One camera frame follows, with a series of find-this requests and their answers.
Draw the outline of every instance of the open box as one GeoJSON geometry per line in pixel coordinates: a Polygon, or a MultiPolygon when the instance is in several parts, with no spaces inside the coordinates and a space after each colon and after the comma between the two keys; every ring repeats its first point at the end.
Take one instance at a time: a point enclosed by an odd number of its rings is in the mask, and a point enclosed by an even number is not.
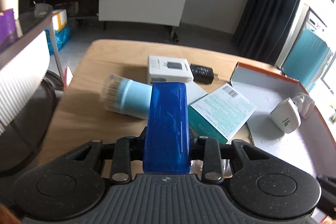
{"type": "Polygon", "coordinates": [[[336,143],[317,107],[300,127],[284,134],[269,118],[282,100],[308,92],[297,80],[237,63],[230,82],[257,106],[248,119],[254,145],[313,176],[336,176],[336,143]]]}

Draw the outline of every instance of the plastic bag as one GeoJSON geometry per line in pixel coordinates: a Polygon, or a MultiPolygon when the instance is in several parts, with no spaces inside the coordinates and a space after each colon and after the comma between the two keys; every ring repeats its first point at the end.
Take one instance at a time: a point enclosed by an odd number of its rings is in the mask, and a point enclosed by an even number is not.
{"type": "MultiPolygon", "coordinates": [[[[47,42],[48,42],[49,53],[50,53],[50,55],[53,55],[54,50],[53,50],[53,46],[51,45],[49,30],[46,29],[45,32],[47,34],[47,42]]],[[[68,40],[70,39],[70,26],[69,26],[69,24],[67,24],[59,32],[54,30],[54,33],[55,33],[55,38],[56,38],[57,49],[61,50],[64,47],[64,45],[68,42],[68,40]]]]}

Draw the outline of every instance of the screw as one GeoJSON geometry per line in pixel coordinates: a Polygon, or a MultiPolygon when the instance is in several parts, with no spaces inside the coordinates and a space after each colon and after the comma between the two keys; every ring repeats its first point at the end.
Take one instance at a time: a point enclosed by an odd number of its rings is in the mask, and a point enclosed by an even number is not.
{"type": "Polygon", "coordinates": [[[217,172],[208,172],[204,175],[207,180],[217,181],[222,178],[222,175],[217,172]]]}
{"type": "Polygon", "coordinates": [[[126,173],[115,173],[112,176],[112,179],[115,181],[126,181],[128,178],[129,176],[126,173]]]}

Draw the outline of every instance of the product box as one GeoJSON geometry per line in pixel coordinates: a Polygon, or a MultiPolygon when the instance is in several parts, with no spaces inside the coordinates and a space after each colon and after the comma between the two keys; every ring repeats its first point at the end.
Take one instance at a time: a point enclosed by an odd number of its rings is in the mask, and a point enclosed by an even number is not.
{"type": "Polygon", "coordinates": [[[247,64],[238,63],[231,85],[257,108],[247,120],[254,145],[301,170],[316,176],[336,176],[336,143],[315,106],[292,133],[283,133],[269,118],[282,100],[307,94],[297,80],[247,64]]]}
{"type": "Polygon", "coordinates": [[[17,39],[13,9],[0,12],[0,44],[9,45],[17,39]]]}
{"type": "Polygon", "coordinates": [[[189,126],[225,144],[255,110],[254,104],[226,83],[188,107],[189,126]]]}
{"type": "Polygon", "coordinates": [[[155,82],[182,82],[194,80],[186,59],[148,56],[148,84],[155,82]]]}
{"type": "Polygon", "coordinates": [[[68,24],[68,17],[66,9],[54,10],[52,16],[52,24],[54,30],[59,32],[68,24]]]}

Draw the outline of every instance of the white box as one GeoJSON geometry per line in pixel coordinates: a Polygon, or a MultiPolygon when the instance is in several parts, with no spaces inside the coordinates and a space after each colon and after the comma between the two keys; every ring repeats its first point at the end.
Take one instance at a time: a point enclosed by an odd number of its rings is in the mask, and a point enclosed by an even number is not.
{"type": "Polygon", "coordinates": [[[99,21],[143,22],[178,27],[185,0],[99,0],[99,21]]]}
{"type": "Polygon", "coordinates": [[[68,24],[68,17],[66,9],[54,10],[52,16],[52,25],[54,30],[59,32],[68,24]]]}
{"type": "Polygon", "coordinates": [[[149,85],[155,82],[186,83],[194,80],[188,60],[153,55],[148,56],[147,76],[149,85]]]}

